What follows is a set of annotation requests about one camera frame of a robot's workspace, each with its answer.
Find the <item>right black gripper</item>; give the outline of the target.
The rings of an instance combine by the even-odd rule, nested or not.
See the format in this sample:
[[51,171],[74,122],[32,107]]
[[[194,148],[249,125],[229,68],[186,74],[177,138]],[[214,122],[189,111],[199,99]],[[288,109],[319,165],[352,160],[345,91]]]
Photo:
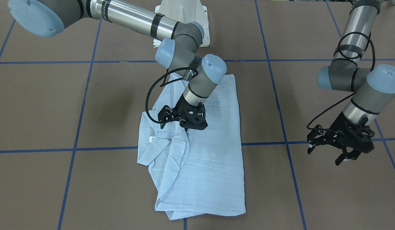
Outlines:
[[163,129],[165,124],[171,121],[180,122],[180,126],[185,130],[196,129],[204,130],[208,127],[206,121],[206,109],[201,101],[197,106],[189,104],[184,96],[181,96],[174,108],[165,105],[158,113],[160,128]]

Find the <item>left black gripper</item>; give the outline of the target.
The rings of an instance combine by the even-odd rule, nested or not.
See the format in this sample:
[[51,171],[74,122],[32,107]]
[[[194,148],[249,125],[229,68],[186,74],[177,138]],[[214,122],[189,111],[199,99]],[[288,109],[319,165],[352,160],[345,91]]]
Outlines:
[[356,160],[361,153],[370,153],[374,150],[372,137],[375,133],[367,125],[368,118],[362,116],[359,123],[354,123],[345,117],[341,112],[329,128],[323,128],[320,124],[307,129],[308,149],[307,153],[320,145],[329,145],[342,150],[342,153],[335,160],[335,165],[339,166],[345,160]]

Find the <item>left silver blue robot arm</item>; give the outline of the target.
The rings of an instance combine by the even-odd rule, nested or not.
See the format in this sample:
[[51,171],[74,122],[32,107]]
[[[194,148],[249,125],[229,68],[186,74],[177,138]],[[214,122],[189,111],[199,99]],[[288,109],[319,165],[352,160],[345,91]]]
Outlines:
[[356,160],[374,149],[370,124],[395,98],[395,66],[375,65],[371,29],[382,0],[354,0],[342,38],[330,66],[322,67],[317,81],[321,88],[350,92],[350,101],[329,128],[316,125],[307,135],[308,153],[317,146],[342,150],[335,160]]

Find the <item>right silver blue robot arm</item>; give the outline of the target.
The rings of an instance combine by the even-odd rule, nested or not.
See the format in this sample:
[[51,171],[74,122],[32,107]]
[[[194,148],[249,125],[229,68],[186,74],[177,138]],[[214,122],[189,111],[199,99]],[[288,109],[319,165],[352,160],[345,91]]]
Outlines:
[[[161,41],[155,60],[167,72],[150,87],[145,112],[152,122],[164,128],[180,122],[184,129],[204,130],[205,102],[227,72],[221,57],[197,54],[204,40],[204,29],[197,22],[187,24],[124,0],[9,0],[12,17],[27,31],[40,37],[53,37],[83,18],[103,19]],[[178,72],[188,85],[174,108],[163,106],[157,119],[148,110],[153,88]]]

